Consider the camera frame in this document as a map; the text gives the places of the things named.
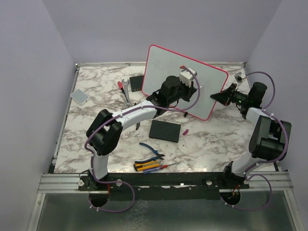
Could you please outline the pink framed whiteboard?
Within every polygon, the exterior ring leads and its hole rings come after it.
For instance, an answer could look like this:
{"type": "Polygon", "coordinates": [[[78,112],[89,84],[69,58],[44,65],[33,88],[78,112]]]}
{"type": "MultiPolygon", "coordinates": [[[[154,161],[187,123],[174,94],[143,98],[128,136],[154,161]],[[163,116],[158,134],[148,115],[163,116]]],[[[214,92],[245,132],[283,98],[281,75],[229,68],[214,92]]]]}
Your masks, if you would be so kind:
{"type": "Polygon", "coordinates": [[[201,93],[197,104],[188,110],[188,114],[203,121],[208,120],[216,104],[210,95],[221,92],[229,77],[226,71],[218,67],[160,46],[151,45],[141,91],[147,96],[151,95],[161,88],[168,76],[178,77],[182,65],[194,69],[197,72],[200,86],[203,86],[200,88],[201,93]]]}

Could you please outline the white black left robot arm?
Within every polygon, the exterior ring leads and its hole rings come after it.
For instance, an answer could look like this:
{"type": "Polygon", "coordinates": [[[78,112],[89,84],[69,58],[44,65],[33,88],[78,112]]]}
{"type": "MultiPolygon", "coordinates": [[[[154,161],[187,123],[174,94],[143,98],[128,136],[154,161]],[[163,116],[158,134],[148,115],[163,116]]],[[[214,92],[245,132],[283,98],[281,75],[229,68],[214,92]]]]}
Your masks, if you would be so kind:
{"type": "Polygon", "coordinates": [[[116,148],[121,133],[127,128],[144,120],[156,118],[167,111],[177,112],[171,104],[179,101],[189,101],[200,95],[200,83],[194,73],[168,76],[160,89],[153,92],[146,100],[128,109],[109,112],[104,109],[94,119],[88,129],[85,149],[91,152],[89,172],[92,175],[90,185],[101,190],[106,185],[108,173],[108,155],[116,148]]]}

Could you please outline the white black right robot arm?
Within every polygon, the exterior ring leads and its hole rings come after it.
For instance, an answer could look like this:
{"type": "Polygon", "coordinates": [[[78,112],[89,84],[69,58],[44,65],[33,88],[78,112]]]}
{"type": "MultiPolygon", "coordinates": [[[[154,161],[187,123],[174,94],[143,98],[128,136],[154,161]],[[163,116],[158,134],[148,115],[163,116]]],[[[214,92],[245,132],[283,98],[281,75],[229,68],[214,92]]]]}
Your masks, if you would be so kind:
{"type": "Polygon", "coordinates": [[[255,82],[247,95],[237,91],[236,87],[236,84],[231,84],[227,89],[210,95],[224,106],[230,103],[239,106],[242,117],[255,126],[248,151],[224,167],[221,183],[226,188],[243,184],[246,175],[260,165],[284,159],[292,128],[291,123],[279,121],[261,109],[267,90],[265,84],[255,82]]]}

